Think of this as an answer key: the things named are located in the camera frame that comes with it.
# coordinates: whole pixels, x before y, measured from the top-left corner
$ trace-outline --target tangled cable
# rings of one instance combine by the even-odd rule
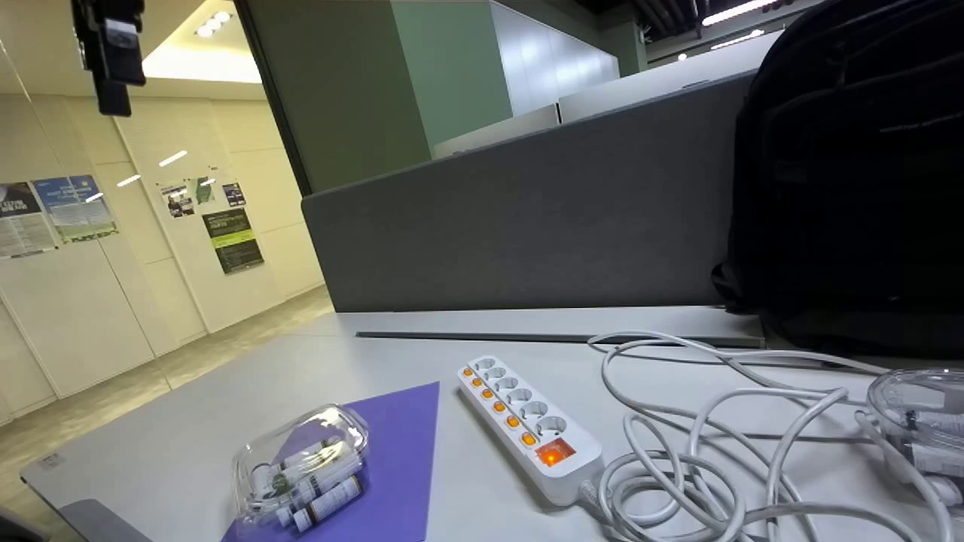
[[[639,337],[640,339],[624,342],[609,350],[599,346],[601,341],[613,337]],[[835,363],[870,374],[881,374],[886,372],[885,369],[817,352],[793,350],[727,352],[699,341],[681,339],[655,331],[617,332],[593,337],[588,342],[593,348],[605,352],[602,358],[602,381],[606,388],[616,399],[634,411],[627,414],[623,419],[623,431],[632,452],[610,462],[598,481],[584,482],[581,488],[582,497],[600,510],[606,522],[621,539],[632,542],[729,542],[731,540],[751,542],[749,535],[743,532],[743,528],[753,523],[766,521],[766,530],[770,542],[779,542],[780,531],[777,518],[791,515],[796,516],[802,522],[804,531],[811,540],[819,542],[820,536],[817,533],[817,526],[814,525],[811,516],[837,515],[876,523],[888,528],[902,540],[908,542],[922,542],[917,533],[896,518],[854,506],[803,501],[796,487],[783,474],[783,465],[790,453],[790,447],[811,421],[835,404],[865,406],[864,402],[849,399],[847,389],[843,388],[807,390],[789,386],[766,378],[739,361],[747,361],[753,358],[794,358]],[[695,348],[709,353],[762,387],[722,393],[713,398],[700,412],[691,412],[681,408],[632,399],[613,385],[609,375],[609,367],[614,358],[633,348],[667,344]],[[745,395],[785,397],[814,402],[790,425],[780,439],[773,456],[767,457],[753,444],[749,437],[724,423],[710,419],[710,414],[717,406],[730,398]],[[675,424],[656,416],[656,413],[693,420],[693,424],[689,428],[685,453],[673,450],[653,420],[670,425]],[[881,447],[891,466],[901,470],[901,473],[910,479],[921,495],[924,496],[925,502],[937,520],[937,528],[941,535],[940,541],[953,542],[951,516],[944,505],[941,504],[934,489],[907,462],[903,455],[880,435],[870,416],[858,411],[854,417],[864,433]],[[647,450],[643,448],[635,435],[634,426],[636,424],[642,425],[652,433],[659,441],[662,449]],[[699,456],[699,448],[703,439],[701,435],[705,425],[709,425],[735,439],[749,449],[763,464],[765,470],[761,470],[759,467],[752,468],[754,475],[765,482],[766,501],[763,507],[748,510],[745,498],[723,470]],[[656,464],[658,460],[668,461],[670,470],[664,472]],[[631,475],[613,485],[613,476],[617,471],[629,465],[641,466],[644,473]],[[726,491],[723,492],[710,486],[704,479],[703,472],[712,474],[722,483]],[[626,501],[632,495],[653,490],[666,493],[670,498],[669,502],[659,510],[646,514],[631,514],[626,511]],[[669,520],[680,509],[685,510],[704,527],[671,537],[659,537],[648,530]]]

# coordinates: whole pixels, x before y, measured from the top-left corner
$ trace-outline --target black backpack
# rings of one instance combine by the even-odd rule
[[[736,122],[733,312],[841,354],[964,354],[961,0],[826,0]]]

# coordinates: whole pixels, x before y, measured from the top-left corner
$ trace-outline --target gray desk divider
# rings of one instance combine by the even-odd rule
[[[335,309],[718,303],[752,77],[305,198]]]

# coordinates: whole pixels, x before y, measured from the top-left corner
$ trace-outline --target floor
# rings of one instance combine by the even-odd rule
[[[316,288],[0,427],[0,507],[54,542],[83,540],[20,481],[27,463],[333,310],[328,290]]]

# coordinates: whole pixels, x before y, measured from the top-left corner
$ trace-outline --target purple folder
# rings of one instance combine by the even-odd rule
[[[439,383],[348,403],[368,422],[368,456],[361,472],[364,493],[303,534],[280,524],[238,531],[231,524],[222,542],[314,542],[393,540],[420,542],[428,529]],[[294,431],[279,460],[318,442],[318,435]]]

